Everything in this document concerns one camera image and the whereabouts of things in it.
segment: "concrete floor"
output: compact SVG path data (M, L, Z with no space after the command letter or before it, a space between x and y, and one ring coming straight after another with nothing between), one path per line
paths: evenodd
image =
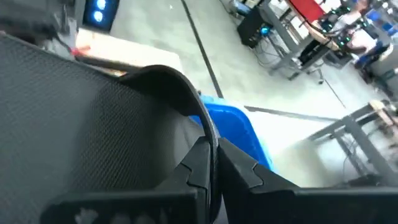
M327 80L324 85L319 85L317 77L311 75L302 75L290 82L286 76L291 71L287 69L270 75L267 67L277 58L263 55L260 59L268 64L265 68L260 66L254 52L241 44L236 24L219 0L186 2L224 97L229 102L340 118L370 99L380 98L351 66L339 71L324 65L323 73ZM121 0L111 35L177 53L185 75L194 86L204 95L216 96L181 0ZM272 53L271 46L264 43L263 47ZM288 147L328 123L299 121L261 112L250 113L249 117L252 122L255 120L253 126L257 135L269 146L281 175L296 176L298 179L293 181L305 186L324 186L333 182L315 171L318 167L323 169L322 162L342 164L344 158L334 158L333 153L320 155L316 151L308 153ZM341 151L334 147L330 150ZM293 159L295 157L306 158L299 161L298 167L304 166L306 162L303 161L313 162L307 163L305 169L294 169L294 162L298 160Z

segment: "red panel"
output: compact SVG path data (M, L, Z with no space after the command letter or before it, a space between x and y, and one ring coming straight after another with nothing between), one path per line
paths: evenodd
M319 19L325 13L315 0L290 0L290 2L309 22Z

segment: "computer tower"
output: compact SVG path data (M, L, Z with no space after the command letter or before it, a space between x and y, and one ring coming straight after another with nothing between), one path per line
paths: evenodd
M238 34L243 45L254 48L261 40L262 28L272 28L272 24L267 22L267 17L259 7L254 7L238 26Z

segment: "blue plastic bin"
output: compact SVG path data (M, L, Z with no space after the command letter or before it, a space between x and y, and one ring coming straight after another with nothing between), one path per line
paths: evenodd
M266 168L274 171L268 150L257 138L250 120L245 113L236 107L227 105L222 99L209 96L202 96L201 98L220 136L228 139ZM199 117L194 116L193 119L201 124Z

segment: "blue light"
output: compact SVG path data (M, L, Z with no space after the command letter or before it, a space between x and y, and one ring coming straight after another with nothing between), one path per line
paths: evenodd
M102 18L103 18L102 12L95 11L93 15L94 15L95 21L97 21L97 22L102 21Z
M100 10L104 10L106 6L106 1L105 0L97 0L97 7Z
M268 27L261 28L260 33L262 35L267 35L269 33L269 28Z

